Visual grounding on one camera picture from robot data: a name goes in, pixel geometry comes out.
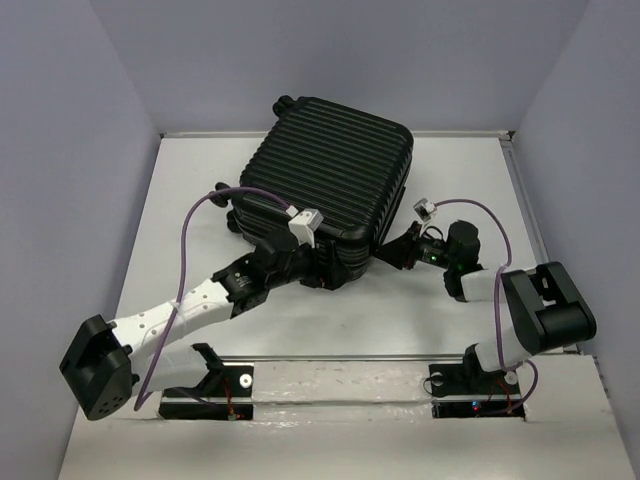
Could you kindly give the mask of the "black ribbed hard suitcase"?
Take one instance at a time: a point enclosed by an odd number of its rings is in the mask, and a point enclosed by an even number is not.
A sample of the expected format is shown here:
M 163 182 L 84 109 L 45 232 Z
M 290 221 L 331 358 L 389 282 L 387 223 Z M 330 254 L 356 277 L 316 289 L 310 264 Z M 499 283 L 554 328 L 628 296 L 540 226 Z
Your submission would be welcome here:
M 405 192 L 414 138 L 403 125 L 317 97 L 280 97 L 277 121 L 239 178 L 243 191 L 215 200 L 227 226 L 257 244 L 287 224 L 268 191 L 298 210 L 316 209 L 312 288 L 335 290 L 366 272 Z

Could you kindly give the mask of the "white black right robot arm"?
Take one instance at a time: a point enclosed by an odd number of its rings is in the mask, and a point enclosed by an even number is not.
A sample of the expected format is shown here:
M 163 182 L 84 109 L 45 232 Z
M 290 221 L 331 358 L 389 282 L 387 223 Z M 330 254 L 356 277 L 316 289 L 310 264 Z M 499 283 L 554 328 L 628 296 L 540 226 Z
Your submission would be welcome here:
M 478 229 L 469 222 L 454 222 L 444 238 L 413 223 L 375 254 L 399 270 L 419 262 L 438 267 L 450 297 L 494 308 L 493 338 L 469 346 L 458 363 L 430 366 L 426 382 L 436 398 L 487 395 L 508 370 L 538 354 L 590 340 L 597 331 L 593 313 L 561 263 L 489 270 L 479 262 L 480 247 Z

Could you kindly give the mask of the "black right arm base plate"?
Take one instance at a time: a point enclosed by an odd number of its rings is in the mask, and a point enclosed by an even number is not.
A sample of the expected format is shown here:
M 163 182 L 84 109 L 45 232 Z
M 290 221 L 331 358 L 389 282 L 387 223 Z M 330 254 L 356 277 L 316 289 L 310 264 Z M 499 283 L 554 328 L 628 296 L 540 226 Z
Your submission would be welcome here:
M 497 373 L 469 380 L 461 363 L 433 363 L 423 381 L 435 419 L 526 417 L 516 373 Z

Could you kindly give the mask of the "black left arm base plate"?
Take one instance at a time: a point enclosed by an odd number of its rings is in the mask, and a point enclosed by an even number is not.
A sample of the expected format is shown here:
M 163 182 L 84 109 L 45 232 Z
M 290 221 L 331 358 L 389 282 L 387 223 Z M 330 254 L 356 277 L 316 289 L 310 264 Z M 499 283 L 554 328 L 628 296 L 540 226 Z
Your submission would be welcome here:
M 158 415 L 165 420 L 251 421 L 254 364 L 228 362 L 196 387 L 162 392 Z

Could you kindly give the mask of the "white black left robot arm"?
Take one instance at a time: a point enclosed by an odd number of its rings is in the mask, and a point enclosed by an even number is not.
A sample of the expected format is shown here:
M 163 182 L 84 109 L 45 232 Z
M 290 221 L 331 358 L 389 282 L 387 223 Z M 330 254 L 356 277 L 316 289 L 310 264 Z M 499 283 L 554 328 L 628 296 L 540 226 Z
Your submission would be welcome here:
M 132 397 L 168 388 L 215 392 L 224 365 L 205 344 L 187 350 L 187 372 L 177 356 L 162 351 L 214 323 L 238 317 L 263 304 L 269 292 L 298 282 L 335 290 L 351 273 L 334 242 L 317 249 L 287 230 L 268 234 L 255 250 L 215 272 L 199 285 L 180 286 L 175 299 L 111 321 L 95 315 L 83 321 L 59 370 L 86 419 L 97 421 Z

